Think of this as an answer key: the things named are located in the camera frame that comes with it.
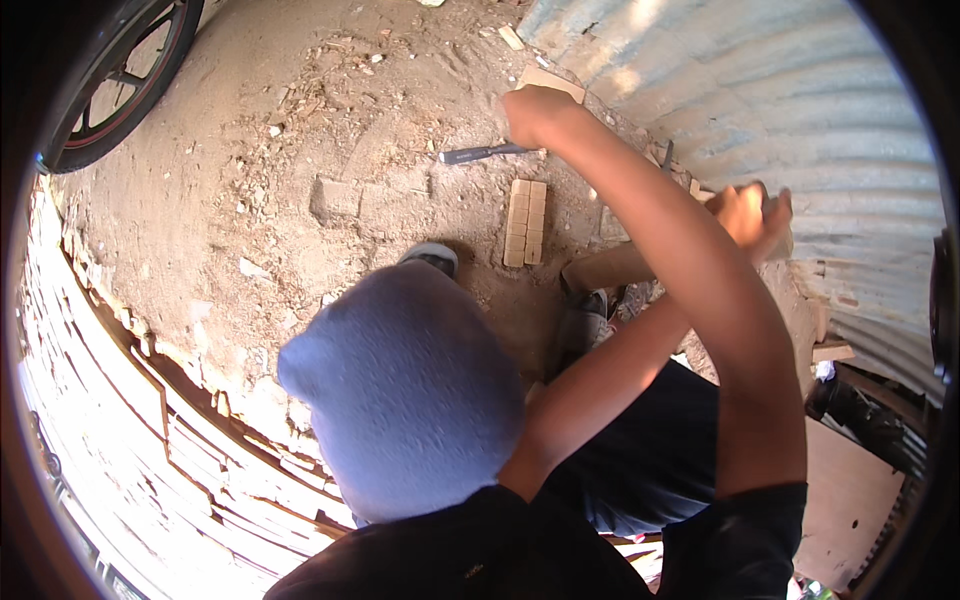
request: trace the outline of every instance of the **shoe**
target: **shoe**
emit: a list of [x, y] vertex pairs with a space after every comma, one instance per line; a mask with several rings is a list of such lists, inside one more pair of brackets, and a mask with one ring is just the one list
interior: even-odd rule
[[447, 246], [438, 244], [436, 242], [423, 242], [417, 244], [405, 252], [403, 256], [401, 256], [396, 262], [396, 264], [402, 265], [403, 263], [411, 260], [422, 260], [426, 263], [429, 263], [440, 269], [442, 272], [444, 272], [444, 275], [450, 277], [451, 279], [456, 279], [457, 273], [460, 270], [460, 263], [457, 261], [457, 253]]

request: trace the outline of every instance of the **small wooden cube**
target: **small wooden cube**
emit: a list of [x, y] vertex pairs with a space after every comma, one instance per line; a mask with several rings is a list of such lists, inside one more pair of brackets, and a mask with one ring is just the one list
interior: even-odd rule
[[530, 208], [530, 197], [522, 194], [514, 194], [510, 197], [510, 206], [517, 210], [526, 210]]
[[510, 223], [526, 223], [529, 215], [529, 210], [514, 210], [511, 208], [509, 221]]
[[508, 267], [522, 267], [526, 258], [523, 250], [507, 250], [503, 253], [503, 264]]
[[523, 250], [526, 246], [526, 240], [523, 239], [522, 235], [508, 235], [507, 236], [507, 250]]
[[543, 246], [540, 244], [527, 244], [527, 248], [523, 252], [523, 262], [528, 265], [539, 265], [542, 251]]
[[514, 180], [513, 185], [510, 187], [511, 194], [523, 194], [524, 196], [530, 195], [530, 181], [528, 180]]
[[544, 215], [546, 214], [546, 200], [534, 200], [533, 197], [530, 198], [530, 214], [533, 215]]
[[526, 235], [526, 234], [527, 234], [526, 223], [508, 223], [507, 224], [507, 235]]
[[546, 183], [543, 181], [530, 181], [530, 198], [546, 200]]
[[543, 231], [543, 215], [529, 215], [527, 219], [527, 235], [530, 231]]

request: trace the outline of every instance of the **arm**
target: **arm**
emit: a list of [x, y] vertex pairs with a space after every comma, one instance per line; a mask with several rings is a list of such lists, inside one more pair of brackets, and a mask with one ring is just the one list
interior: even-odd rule
[[[724, 224], [730, 229], [727, 234], [717, 220], [679, 186], [563, 92], [528, 85], [509, 92], [504, 104], [514, 142], [531, 148], [546, 147], [563, 158], [597, 190], [630, 233], [672, 297], [658, 318], [676, 317], [676, 321], [664, 325], [659, 335], [672, 339], [678, 328], [685, 331], [685, 324], [683, 327], [678, 324], [688, 320], [709, 351], [722, 382], [717, 497], [805, 480], [804, 412], [793, 370], [789, 334], [773, 299], [733, 241], [739, 236], [760, 235], [762, 220], [754, 219], [744, 225], [730, 218]], [[758, 191], [751, 193], [748, 188], [745, 192], [742, 196], [746, 202], [734, 208], [742, 209], [746, 205], [758, 213]], [[728, 188], [720, 200], [730, 194], [736, 197]], [[782, 199], [782, 204], [789, 202], [788, 196]], [[765, 246], [768, 242], [757, 245]], [[656, 326], [637, 321], [636, 331]], [[646, 331], [643, 333], [642, 345], [650, 342], [649, 335]], [[622, 346], [618, 352], [625, 351]], [[522, 471], [529, 474], [533, 472], [530, 469], [558, 464], [636, 397], [636, 386], [647, 377], [652, 379], [669, 350], [656, 356], [646, 356], [639, 349], [626, 350], [632, 352], [629, 354], [632, 360], [624, 359], [620, 369], [633, 372], [636, 379], [624, 384], [622, 391], [603, 397], [596, 394], [597, 382], [588, 386], [588, 380], [582, 379], [575, 386], [577, 373], [582, 376], [585, 369], [571, 372], [565, 382], [567, 393], [560, 388], [556, 396], [551, 394], [554, 399], [550, 404], [557, 402], [560, 406], [544, 413], [546, 416], [542, 418], [548, 424], [538, 423], [540, 411], [546, 411], [545, 401], [532, 416], [529, 435], [524, 434], [517, 456], [501, 474], [510, 475], [518, 465], [523, 465]], [[594, 358], [592, 363], [610, 361], [612, 354], [613, 350]], [[658, 364], [651, 375], [649, 369], [655, 363]], [[601, 385], [625, 381], [610, 379], [609, 375], [599, 379], [603, 379]], [[585, 397], [591, 398], [589, 405], [584, 403]], [[570, 408], [577, 404], [582, 405], [578, 410]], [[570, 421], [584, 425], [573, 433], [565, 424]], [[501, 482], [513, 488], [507, 481]], [[517, 492], [524, 497], [530, 495], [526, 487]]]

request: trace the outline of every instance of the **sandy ground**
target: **sandy ground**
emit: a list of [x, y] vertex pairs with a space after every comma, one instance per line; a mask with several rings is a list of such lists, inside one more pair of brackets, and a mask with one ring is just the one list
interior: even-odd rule
[[[308, 426], [273, 383], [282, 344], [364, 274], [416, 242], [443, 241], [524, 378], [538, 379], [560, 315], [559, 270], [610, 243], [602, 205], [546, 153], [436, 159], [501, 141], [498, 97], [535, 54], [511, 50], [496, 29], [516, 26], [526, 7], [229, 0], [207, 10], [155, 110], [104, 159], [55, 181], [112, 294], [205, 378], [271, 398], [266, 412], [231, 408], [275, 439]], [[591, 94], [586, 104], [648, 149], [641, 124]], [[543, 264], [520, 270], [501, 263], [517, 177], [550, 190]], [[762, 274], [808, 380], [805, 302], [783, 263]], [[710, 378], [702, 347], [684, 347]]]

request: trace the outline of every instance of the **corrugated metal sheet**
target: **corrugated metal sheet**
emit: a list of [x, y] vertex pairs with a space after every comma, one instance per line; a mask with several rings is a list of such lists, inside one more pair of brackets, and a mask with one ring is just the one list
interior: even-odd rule
[[798, 285], [841, 314], [838, 332], [870, 331], [851, 341], [872, 360], [936, 393], [926, 338], [932, 238], [944, 226], [937, 168], [896, 69], [850, 6], [539, 0], [518, 33], [673, 139], [704, 187], [789, 186]]

